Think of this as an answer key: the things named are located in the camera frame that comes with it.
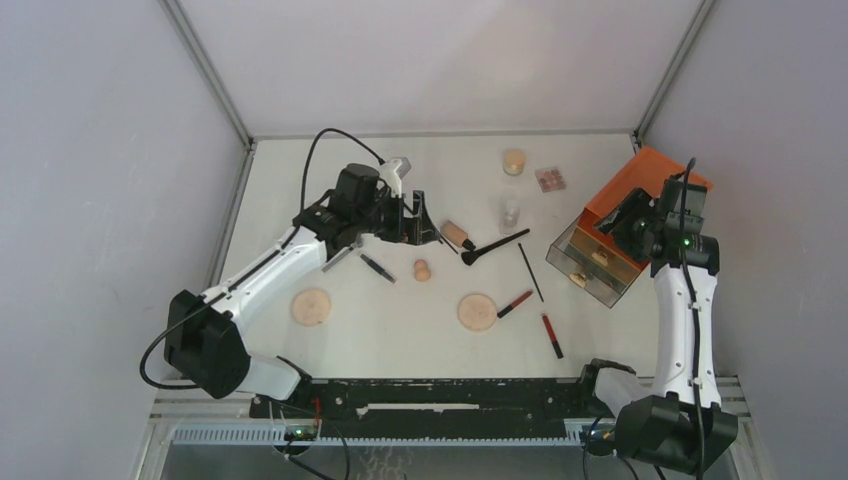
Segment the orange clear drawer organizer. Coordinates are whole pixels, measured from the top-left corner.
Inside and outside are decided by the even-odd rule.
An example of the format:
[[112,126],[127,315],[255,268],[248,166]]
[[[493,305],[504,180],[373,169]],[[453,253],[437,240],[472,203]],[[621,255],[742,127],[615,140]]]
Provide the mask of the orange clear drawer organizer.
[[703,234],[710,180],[652,148],[629,160],[551,244],[546,260],[608,308],[648,270],[686,264],[698,294],[713,295],[719,247]]

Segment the black concealer stick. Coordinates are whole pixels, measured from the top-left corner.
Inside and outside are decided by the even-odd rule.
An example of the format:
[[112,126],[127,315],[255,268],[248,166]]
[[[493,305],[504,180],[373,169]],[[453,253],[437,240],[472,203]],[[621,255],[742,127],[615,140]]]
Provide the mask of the black concealer stick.
[[366,264],[369,268],[371,268],[373,271],[375,271],[375,272],[376,272],[378,275],[380,275],[382,278],[386,279],[388,282],[390,282],[390,283],[392,283],[392,284],[395,284],[395,283],[396,283],[396,277],[395,277],[394,275],[392,275],[392,274],[391,274],[391,273],[390,273],[390,272],[389,272],[389,271],[388,271],[385,267],[383,267],[382,265],[380,265],[380,264],[379,264],[376,260],[374,260],[373,258],[369,257],[369,256],[368,256],[368,255],[366,255],[365,253],[360,253],[360,254],[359,254],[359,257],[362,259],[362,261],[363,261],[363,262],[364,262],[364,263],[365,263],[365,264]]

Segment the silver mascara wand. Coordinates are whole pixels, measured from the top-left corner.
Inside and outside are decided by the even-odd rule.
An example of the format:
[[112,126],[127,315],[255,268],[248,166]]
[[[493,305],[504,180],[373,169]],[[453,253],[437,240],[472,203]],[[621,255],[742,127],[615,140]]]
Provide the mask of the silver mascara wand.
[[354,243],[353,243],[352,245],[350,245],[350,246],[346,247],[345,249],[343,249],[342,251],[340,251],[338,254],[336,254],[333,258],[331,258],[331,259],[330,259],[330,260],[329,260],[329,261],[328,261],[328,262],[327,262],[327,263],[326,263],[326,264],[325,264],[325,265],[321,268],[321,271],[322,271],[322,272],[324,272],[324,273],[328,272],[328,271],[329,271],[330,269],[332,269],[335,265],[337,265],[337,264],[338,264],[338,263],[340,263],[343,259],[345,259],[345,258],[346,258],[349,254],[351,254],[352,252],[354,252],[354,251],[356,251],[357,249],[361,248],[361,247],[363,246],[363,243],[364,243],[364,241],[363,241],[362,239],[357,239],[357,240],[355,240],[355,241],[354,241]]

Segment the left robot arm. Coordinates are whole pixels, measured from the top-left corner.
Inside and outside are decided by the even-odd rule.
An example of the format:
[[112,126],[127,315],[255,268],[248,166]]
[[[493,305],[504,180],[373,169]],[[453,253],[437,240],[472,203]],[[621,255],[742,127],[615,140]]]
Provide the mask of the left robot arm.
[[313,401],[302,383],[305,373],[281,357],[250,353],[245,337],[287,289],[361,235],[410,246],[439,238],[421,190],[413,192],[411,206],[387,190],[361,204],[328,190],[242,271],[201,294],[183,290],[171,300],[160,338],[164,360],[214,399],[253,393],[273,398],[290,417],[305,414]]

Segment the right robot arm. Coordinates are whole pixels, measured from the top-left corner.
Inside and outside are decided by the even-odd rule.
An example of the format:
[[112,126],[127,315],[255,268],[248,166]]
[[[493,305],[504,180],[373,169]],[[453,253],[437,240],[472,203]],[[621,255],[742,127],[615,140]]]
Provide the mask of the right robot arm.
[[650,387],[633,368],[593,359],[578,381],[578,402],[610,414],[611,436],[589,436],[590,452],[611,453],[702,478],[735,441],[736,415],[721,406],[712,359],[711,315],[720,270],[718,241],[702,234],[707,189],[676,174],[652,199],[633,190],[600,225],[650,262],[658,299],[656,369]]

